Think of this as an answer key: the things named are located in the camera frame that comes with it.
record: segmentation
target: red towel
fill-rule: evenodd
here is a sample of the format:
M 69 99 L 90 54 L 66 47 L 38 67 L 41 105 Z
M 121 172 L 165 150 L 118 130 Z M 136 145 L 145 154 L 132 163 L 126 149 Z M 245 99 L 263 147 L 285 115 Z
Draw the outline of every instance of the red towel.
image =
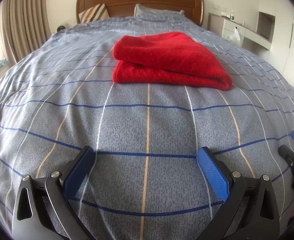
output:
M 115 83 L 171 83 L 228 90 L 232 85 L 215 56 L 181 32 L 141 37 L 123 36 L 116 42 Z

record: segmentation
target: striped curtain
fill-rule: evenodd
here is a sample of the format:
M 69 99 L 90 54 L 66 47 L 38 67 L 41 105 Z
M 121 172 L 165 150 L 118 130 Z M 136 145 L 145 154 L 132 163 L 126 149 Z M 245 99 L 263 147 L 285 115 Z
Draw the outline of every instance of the striped curtain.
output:
M 0 51 L 10 66 L 50 37 L 46 0 L 3 0 L 0 5 Z

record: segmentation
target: bolt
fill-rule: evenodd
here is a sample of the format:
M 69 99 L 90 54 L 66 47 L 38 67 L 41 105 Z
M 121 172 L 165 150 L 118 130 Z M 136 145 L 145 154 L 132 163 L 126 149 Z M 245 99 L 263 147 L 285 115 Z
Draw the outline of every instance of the bolt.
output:
M 241 176 L 241 174 L 238 172 L 238 171 L 234 171 L 232 173 L 232 175 L 235 177 L 235 178 L 239 178 Z
M 263 175 L 263 180 L 266 180 L 266 181 L 268 181 L 268 180 L 269 180 L 269 176 L 268 176 L 268 175 L 266 175 L 266 174 L 264 174 L 264 175 Z
M 29 179 L 29 175 L 25 175 L 25 176 L 23 176 L 23 181 L 26 181 L 26 180 L 28 180 Z
M 51 173 L 51 176 L 52 176 L 53 178 L 57 178 L 57 177 L 59 176 L 59 174 L 60 174 L 59 171 L 53 171 L 53 172 Z

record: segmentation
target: bedspread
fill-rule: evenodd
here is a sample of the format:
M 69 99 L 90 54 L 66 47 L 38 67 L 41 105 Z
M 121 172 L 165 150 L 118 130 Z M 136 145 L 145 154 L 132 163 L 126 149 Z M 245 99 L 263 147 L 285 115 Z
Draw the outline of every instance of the bedspread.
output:
M 117 40 L 170 31 L 206 46 L 232 89 L 112 83 Z M 96 239 L 195 239 L 223 203 L 196 162 L 207 146 L 232 171 L 271 177 L 284 230 L 294 191 L 278 147 L 294 151 L 293 130 L 294 88 L 283 76 L 184 16 L 76 25 L 0 80 L 0 223 L 11 231 L 24 174 L 48 176 L 89 145 L 97 161 L 70 204 Z

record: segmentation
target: wooden headboard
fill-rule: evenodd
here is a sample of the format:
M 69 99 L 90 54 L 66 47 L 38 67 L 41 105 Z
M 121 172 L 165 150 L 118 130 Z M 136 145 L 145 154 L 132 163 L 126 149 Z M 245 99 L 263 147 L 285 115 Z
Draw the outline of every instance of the wooden headboard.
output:
M 133 16 L 135 4 L 141 3 L 155 9 L 184 10 L 185 16 L 199 26 L 204 19 L 204 0 L 77 0 L 77 23 L 80 23 L 78 14 L 100 3 L 105 3 L 110 17 Z

